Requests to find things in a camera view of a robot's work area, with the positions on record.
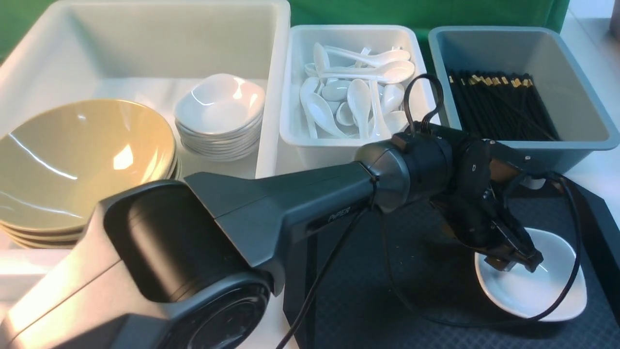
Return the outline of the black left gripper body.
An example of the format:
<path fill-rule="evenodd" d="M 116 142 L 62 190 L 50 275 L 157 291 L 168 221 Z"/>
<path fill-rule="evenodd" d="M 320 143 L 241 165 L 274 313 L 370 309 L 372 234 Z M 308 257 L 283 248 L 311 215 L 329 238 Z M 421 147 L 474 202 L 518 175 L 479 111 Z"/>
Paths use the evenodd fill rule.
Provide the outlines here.
<path fill-rule="evenodd" d="M 451 148 L 451 177 L 429 203 L 443 217 L 447 233 L 473 250 L 513 250 L 496 223 L 498 201 L 490 194 L 489 146 L 468 138 L 446 142 Z"/>

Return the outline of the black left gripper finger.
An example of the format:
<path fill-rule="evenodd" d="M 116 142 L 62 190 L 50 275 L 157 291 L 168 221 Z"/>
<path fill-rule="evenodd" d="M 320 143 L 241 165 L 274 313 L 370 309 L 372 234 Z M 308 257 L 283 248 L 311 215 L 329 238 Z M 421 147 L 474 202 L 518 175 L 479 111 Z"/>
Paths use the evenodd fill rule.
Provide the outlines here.
<path fill-rule="evenodd" d="M 528 272 L 535 272 L 543 261 L 542 253 L 535 247 L 529 232 L 511 213 L 500 213 L 494 218 L 498 237 L 516 237 L 520 241 L 521 264 Z"/>
<path fill-rule="evenodd" d="M 516 237 L 496 237 L 478 247 L 478 253 L 486 256 L 487 264 L 498 271 L 510 271 L 521 264 L 520 241 Z"/>

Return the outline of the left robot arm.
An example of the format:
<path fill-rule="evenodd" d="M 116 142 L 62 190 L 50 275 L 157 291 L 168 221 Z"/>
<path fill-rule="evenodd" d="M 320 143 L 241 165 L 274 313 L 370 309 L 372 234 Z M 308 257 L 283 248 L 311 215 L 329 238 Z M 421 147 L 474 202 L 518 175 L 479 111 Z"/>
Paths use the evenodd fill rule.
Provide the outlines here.
<path fill-rule="evenodd" d="M 3 349 L 233 349 L 285 285 L 291 247 L 353 215 L 429 199 L 508 271 L 540 254 L 497 187 L 492 142 L 447 127 L 369 143 L 345 165 L 241 179 L 195 173 L 100 201 L 70 254 L 16 303 Z"/>

